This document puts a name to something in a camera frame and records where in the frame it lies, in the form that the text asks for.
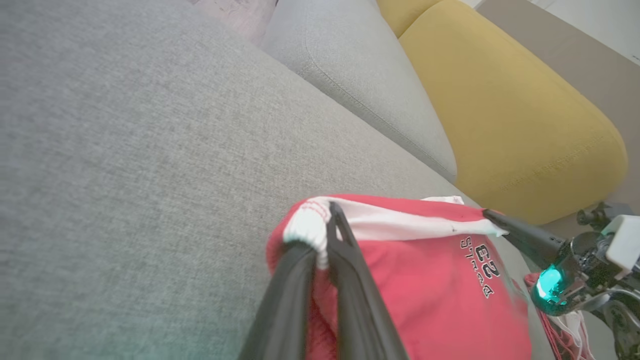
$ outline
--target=red fabric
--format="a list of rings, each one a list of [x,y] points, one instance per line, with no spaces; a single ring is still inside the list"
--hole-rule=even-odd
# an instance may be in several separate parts
[[[481,210],[458,204],[335,197],[459,222],[483,218]],[[284,228],[302,203],[291,209],[269,239],[267,261],[272,273],[282,255]],[[486,236],[358,239],[358,244],[411,359],[531,358],[527,303],[514,291]],[[307,359],[336,359],[337,290],[327,271],[317,271],[312,293]]]
[[[524,277],[524,282],[529,290],[536,284],[539,277],[540,273],[528,274]],[[549,321],[547,314],[543,313],[539,309],[536,309],[536,311],[538,312],[538,316],[540,317],[540,321],[542,322],[542,326],[545,329],[545,333],[547,334],[547,338],[549,339],[551,349],[554,351],[556,359],[577,359],[579,349],[574,343],[571,334],[569,334],[568,332],[564,332],[556,327],[552,322]]]

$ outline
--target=wall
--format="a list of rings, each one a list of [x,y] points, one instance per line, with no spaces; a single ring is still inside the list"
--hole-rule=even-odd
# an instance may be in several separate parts
[[[640,1],[534,0],[533,3],[640,65]]]

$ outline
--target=white robot part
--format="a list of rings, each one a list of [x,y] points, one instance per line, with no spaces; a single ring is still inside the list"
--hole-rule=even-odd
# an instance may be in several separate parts
[[[640,217],[618,215],[602,230],[603,235],[615,233],[609,248],[607,259],[622,270],[615,278],[620,280],[633,271],[640,258]]]

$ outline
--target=white trim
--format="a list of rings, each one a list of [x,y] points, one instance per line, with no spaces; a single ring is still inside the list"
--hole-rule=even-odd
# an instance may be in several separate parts
[[[283,233],[283,241],[302,240],[318,252],[317,267],[328,268],[326,223],[329,203],[342,208],[353,236],[358,240],[410,241],[444,238],[457,234],[502,236],[508,232],[488,219],[457,222],[442,217],[422,217],[335,197],[314,197],[293,214]]]

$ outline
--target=gray sofa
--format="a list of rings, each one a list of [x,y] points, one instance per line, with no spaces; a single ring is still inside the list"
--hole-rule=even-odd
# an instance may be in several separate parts
[[[279,0],[262,49],[455,182],[449,139],[375,0]]]
[[[1,14],[0,358],[233,359],[295,202],[461,195],[183,0]],[[522,256],[495,239],[521,286]],[[551,359],[532,306],[534,359]]]

